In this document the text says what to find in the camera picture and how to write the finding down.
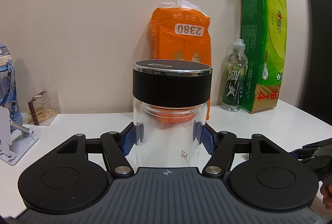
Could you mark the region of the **person's right hand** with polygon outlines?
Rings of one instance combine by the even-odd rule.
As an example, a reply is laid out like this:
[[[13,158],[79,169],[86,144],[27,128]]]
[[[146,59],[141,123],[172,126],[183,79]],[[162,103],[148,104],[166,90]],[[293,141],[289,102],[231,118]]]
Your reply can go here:
[[[323,196],[322,202],[325,208],[332,210],[332,184],[329,184],[329,186],[322,185],[320,192]]]

